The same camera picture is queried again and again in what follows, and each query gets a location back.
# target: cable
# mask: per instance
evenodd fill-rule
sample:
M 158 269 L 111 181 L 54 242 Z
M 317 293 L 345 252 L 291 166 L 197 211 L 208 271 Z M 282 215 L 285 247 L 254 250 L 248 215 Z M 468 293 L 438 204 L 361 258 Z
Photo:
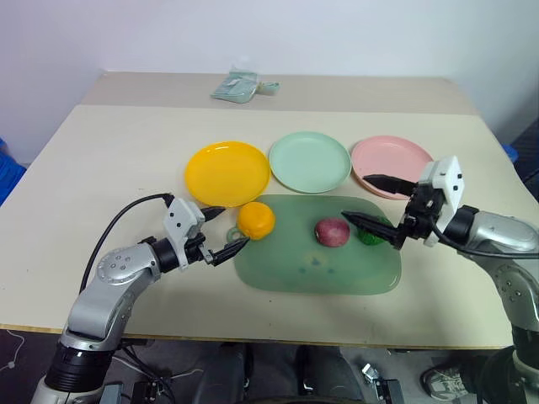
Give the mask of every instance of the cable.
M 167 397 L 169 401 L 172 401 L 172 399 L 170 398 L 170 396 L 168 395 L 168 393 L 165 393 L 164 391 L 159 391 L 159 394 L 160 394 L 161 396 Z
M 522 182 L 523 183 L 527 183 L 528 181 L 530 181 L 532 178 L 534 178 L 537 174 L 539 174 L 539 167 L 536 168 L 535 170 L 533 170 L 531 173 L 529 173 L 528 175 L 526 175 L 523 179 L 522 179 Z
M 167 395 L 164 395 L 164 394 L 163 395 L 168 397 L 170 402 L 172 402 L 173 404 L 176 404 L 176 398 L 174 397 L 174 393 L 172 392 L 172 388 L 170 387 L 170 384 L 167 383 L 167 381 L 163 377 L 157 375 L 157 373 L 155 373 L 153 369 L 150 368 L 147 364 L 142 362 L 139 359 L 139 357 L 136 356 L 135 349 L 133 349 L 133 351 L 131 352 L 127 347 L 123 347 L 122 350 L 125 352 L 127 356 L 129 356 L 134 362 L 136 362 L 136 364 L 138 364 L 142 370 L 147 372 L 153 379 L 158 380 L 168 393 Z
M 15 349 L 15 355 L 13 356 L 13 360 L 9 361 L 8 364 L 6 364 L 2 368 L 0 368 L 0 372 L 5 370 L 5 369 L 13 369 L 15 367 L 15 362 L 17 361 L 17 355 L 19 355 L 19 351 L 24 345 L 24 337 L 22 335 L 18 335 L 18 334 L 14 333 L 14 332 L 11 332 L 9 330 L 6 330 L 6 332 L 9 335 L 13 336 L 13 337 L 19 338 L 21 341 L 20 341 L 20 344 L 17 347 L 17 349 Z
M 163 200 L 165 201 L 165 204 L 167 206 L 170 206 L 174 196 L 172 194 L 154 194 L 154 195 L 145 196 L 144 198 L 140 198 L 140 199 L 137 199 L 137 200 L 131 202 L 124 209 L 122 209 L 120 212 L 118 212 L 118 214 L 115 216 L 115 218 L 109 223 L 107 228 L 104 230 L 103 234 L 101 235 L 101 237 L 98 240 L 98 243 L 95 245 L 95 248 L 92 251 L 92 255 L 90 255 L 90 259 L 88 260 L 88 263 L 86 264 L 86 269 L 84 269 L 83 280 L 81 281 L 81 287 L 80 287 L 80 289 L 78 291 L 79 294 L 83 290 L 86 289 L 86 283 L 88 282 L 88 276 L 90 276 L 90 272 L 91 272 L 92 267 L 93 267 L 93 262 L 95 261 L 95 258 L 98 255 L 99 249 L 101 248 L 101 246 L 103 246 L 104 240 L 107 238 L 107 236 L 109 235 L 110 231 L 112 230 L 112 228 L 114 227 L 116 222 L 121 218 L 121 216 L 123 216 L 133 206 L 137 206 L 137 205 L 141 204 L 142 202 L 146 202 L 147 200 L 159 199 L 159 198 L 163 198 Z
M 481 384 L 483 383 L 483 379 L 484 379 L 484 367 L 481 369 L 481 373 L 479 374 L 479 382 L 478 382 L 478 388 L 477 388 L 477 391 L 475 392 L 475 398 L 476 398 L 476 402 L 477 404 L 483 404 L 483 387 L 481 386 Z
M 187 370 L 184 373 L 178 373 L 177 375 L 173 375 L 170 379 L 174 380 L 174 379 L 178 379 L 180 377 L 191 376 L 191 375 L 194 375 L 197 372 L 204 372 L 204 370 L 203 369 Z
M 539 259 L 539 252 L 518 252 L 518 253 L 506 253 L 506 252 L 487 252 L 474 250 L 472 248 L 464 247 L 462 244 L 453 242 L 448 236 L 440 231 L 438 226 L 432 217 L 429 217 L 430 229 L 436 234 L 436 236 L 447 246 L 455 248 L 457 251 L 467 254 L 476 255 L 478 257 L 490 257 L 490 258 L 505 258 L 505 259 Z
M 120 362 L 121 364 L 127 366 L 127 367 L 130 368 L 130 369 L 133 369 L 134 371 L 140 373 L 141 375 L 145 375 L 146 377 L 149 377 L 150 379 L 152 378 L 152 377 L 151 377 L 148 373 L 146 373 L 144 370 L 137 368 L 134 364 L 128 362 L 127 360 L 125 360 L 125 359 L 123 359 L 123 358 L 121 358 L 121 357 L 119 357 L 119 356 L 114 355 L 114 356 L 112 357 L 112 359 L 116 359 L 116 360 L 117 360 L 118 362 Z

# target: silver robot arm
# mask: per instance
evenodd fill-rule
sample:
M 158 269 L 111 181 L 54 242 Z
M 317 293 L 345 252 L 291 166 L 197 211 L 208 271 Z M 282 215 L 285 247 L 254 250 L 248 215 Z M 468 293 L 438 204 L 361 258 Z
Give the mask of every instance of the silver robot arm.
M 248 239 L 212 252 L 200 232 L 223 208 L 200 210 L 194 203 L 172 199 L 163 225 L 167 236 L 115 249 L 99 261 L 96 274 L 75 301 L 47 375 L 32 404 L 99 402 L 103 380 L 125 330 L 136 298 L 161 274 L 205 260 L 218 265 L 238 253 Z
M 364 180 L 410 197 L 397 227 L 361 212 L 350 222 L 400 249 L 407 237 L 455 248 L 492 278 L 513 327 L 515 368 L 527 401 L 539 402 L 539 231 L 514 217 L 459 208 L 464 180 L 456 157 L 429 163 L 417 183 L 385 175 Z

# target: package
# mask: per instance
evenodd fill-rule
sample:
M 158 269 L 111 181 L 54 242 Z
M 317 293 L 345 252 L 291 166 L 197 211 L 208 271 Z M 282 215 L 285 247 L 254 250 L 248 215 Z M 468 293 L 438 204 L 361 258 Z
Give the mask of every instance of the package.
M 212 98 L 224 99 L 233 103 L 245 104 L 257 93 L 275 95 L 279 91 L 277 82 L 259 82 L 259 75 L 232 69 L 228 77 L 213 92 Z

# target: table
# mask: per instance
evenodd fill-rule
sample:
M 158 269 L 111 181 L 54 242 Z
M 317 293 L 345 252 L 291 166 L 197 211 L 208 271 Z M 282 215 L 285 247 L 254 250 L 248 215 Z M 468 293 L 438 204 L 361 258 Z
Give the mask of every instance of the table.
M 439 78 L 267 77 L 276 97 L 236 105 L 210 99 L 223 76 L 107 73 L 69 114 L 0 208 L 0 327 L 60 332 L 94 244 L 132 200 L 171 191 L 189 198 L 183 170 L 199 148 L 247 141 L 267 152 L 281 136 L 317 130 L 351 148 L 374 135 L 415 141 L 435 158 L 459 157 L 463 203 L 539 225 L 539 206 L 458 88 Z M 289 194 L 274 179 L 267 193 Z M 378 204 L 393 221 L 405 203 L 349 178 L 328 193 Z M 102 253 L 163 236 L 163 204 L 138 206 Z M 205 226 L 218 248 L 229 210 Z M 490 278 L 450 248 L 408 241 L 403 274 L 373 296 L 300 295 L 253 289 L 220 267 L 165 274 L 137 301 L 126 332 L 151 338 L 336 343 L 409 348 L 498 348 L 510 324 Z

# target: orange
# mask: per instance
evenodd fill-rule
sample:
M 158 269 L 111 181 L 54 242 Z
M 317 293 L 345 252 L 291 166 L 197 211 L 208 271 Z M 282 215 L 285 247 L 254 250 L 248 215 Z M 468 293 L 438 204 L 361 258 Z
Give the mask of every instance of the orange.
M 237 215 L 237 228 L 252 240 L 260 240 L 273 231 L 275 214 L 261 202 L 249 202 Z

